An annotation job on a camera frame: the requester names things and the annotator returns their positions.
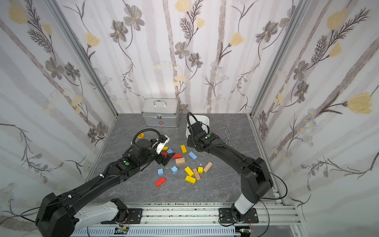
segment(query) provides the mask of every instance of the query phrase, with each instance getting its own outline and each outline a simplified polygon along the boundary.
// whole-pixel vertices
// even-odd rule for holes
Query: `floral wallpaper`
[[[379,231],[378,12],[311,1],[252,117],[310,237]]]
[[[119,113],[247,113],[298,0],[57,0]]]
[[[85,182],[114,115],[44,2],[0,6],[0,228],[39,235],[20,213]]]

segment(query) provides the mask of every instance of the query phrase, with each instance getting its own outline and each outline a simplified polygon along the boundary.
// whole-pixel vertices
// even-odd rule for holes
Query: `red block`
[[[182,157],[182,154],[175,154],[172,158],[176,159],[176,158],[181,158],[181,157]]]
[[[164,182],[166,181],[166,179],[164,177],[162,177],[160,180],[158,180],[157,182],[155,182],[155,185],[157,187],[161,186]]]

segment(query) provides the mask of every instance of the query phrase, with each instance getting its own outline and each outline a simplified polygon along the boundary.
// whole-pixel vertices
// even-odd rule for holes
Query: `blue block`
[[[197,159],[197,155],[195,155],[192,151],[188,153],[189,156],[193,159],[193,160],[196,160]]]
[[[176,172],[178,172],[178,168],[176,168],[176,166],[172,167],[171,170],[173,171],[174,174],[176,174]]]

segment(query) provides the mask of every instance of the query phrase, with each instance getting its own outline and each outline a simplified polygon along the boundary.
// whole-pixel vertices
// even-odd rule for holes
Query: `gray marble tabletop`
[[[251,127],[246,114],[207,114],[210,119],[210,130],[226,141],[226,125],[229,123],[231,144],[236,149],[252,158],[260,157]],[[186,141],[186,114],[180,114],[177,128],[156,128],[161,134],[170,138],[168,147],[174,152],[181,153],[180,146]],[[92,177],[101,173],[106,165],[121,158],[125,150],[130,146],[133,136],[140,130],[147,128],[141,114],[120,114],[116,124],[108,138],[103,153],[94,168]],[[145,132],[147,139],[155,138],[154,132]],[[167,166],[152,162],[144,171],[131,177],[126,182],[110,188],[92,202],[104,203],[112,198],[119,198],[125,203],[149,203],[149,202],[234,202],[241,194],[240,176],[224,161],[206,152],[197,152],[187,147],[187,151],[194,152],[198,158],[193,160],[188,153],[184,154],[186,163],[176,165],[172,159]],[[213,165],[207,173],[200,174],[201,179],[191,184],[185,181],[185,168],[191,169],[199,166],[205,167],[208,162]],[[173,174],[171,167],[176,165],[178,172]],[[167,180],[160,187],[155,182],[161,178],[158,169],[162,168]],[[273,198],[272,191],[265,197]]]

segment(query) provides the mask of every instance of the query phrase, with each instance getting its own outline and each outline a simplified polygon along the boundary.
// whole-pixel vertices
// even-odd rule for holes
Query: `natural wood block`
[[[176,161],[177,165],[181,165],[181,164],[185,164],[186,163],[186,160],[184,159],[184,157],[175,159],[175,161]]]
[[[204,172],[207,172],[208,170],[209,170],[209,168],[212,166],[213,164],[212,164],[212,162],[209,162],[208,164],[207,164],[207,166],[204,168]]]
[[[199,173],[197,172],[197,169],[194,168],[192,171],[193,171],[193,173],[195,174],[195,178],[196,178],[196,180],[200,180],[200,175],[199,175]]]

